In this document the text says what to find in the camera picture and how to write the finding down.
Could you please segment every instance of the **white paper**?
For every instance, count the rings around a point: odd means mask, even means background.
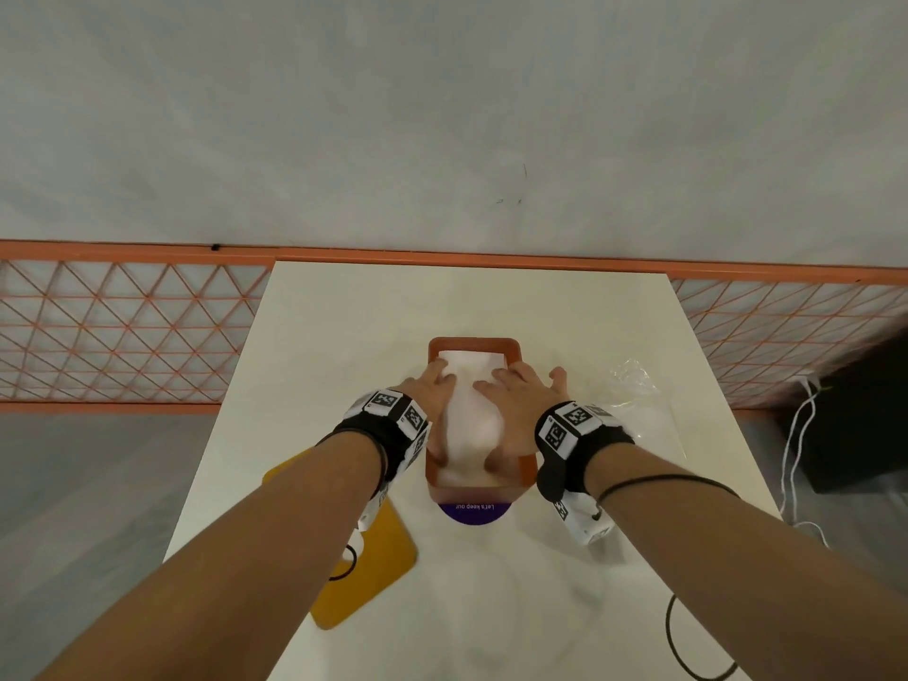
[[[498,408],[473,383],[484,379],[495,385],[496,367],[507,367],[504,354],[481,351],[442,351],[448,361],[444,374],[457,375],[457,385],[445,416],[448,466],[438,471],[438,483],[447,487],[488,487],[499,485],[484,468],[486,457],[498,446],[504,419]]]

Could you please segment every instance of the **orange tray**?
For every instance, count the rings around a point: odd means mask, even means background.
[[[507,365],[522,360],[516,340],[495,337],[436,337],[428,343],[428,362],[442,351],[483,351],[504,354]],[[536,456],[516,460],[519,484],[498,488],[443,488],[437,484],[439,465],[435,457],[425,454],[428,493],[437,504],[511,503],[536,483]]]

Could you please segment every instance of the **white table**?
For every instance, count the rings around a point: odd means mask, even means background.
[[[565,366],[581,400],[635,358],[671,400],[687,468],[776,512],[664,275],[279,262],[167,556],[359,394],[419,372],[437,336],[512,337],[540,372]],[[414,570],[335,630],[303,622],[271,678],[687,679],[664,639],[669,591],[618,531],[577,547],[535,489],[489,526],[461,526],[429,499],[421,463],[391,497]],[[725,669],[684,607],[673,623],[698,673]]]

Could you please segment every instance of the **wrist strap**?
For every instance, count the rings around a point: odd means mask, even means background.
[[[550,502],[561,501],[565,490],[586,492],[584,472],[600,449],[617,442],[634,444],[614,416],[576,401],[563,401],[543,413],[534,440],[545,459],[536,485]]]
[[[362,433],[383,452],[378,494],[422,453],[431,427],[416,401],[394,389],[378,389],[359,397],[332,434],[348,430]]]

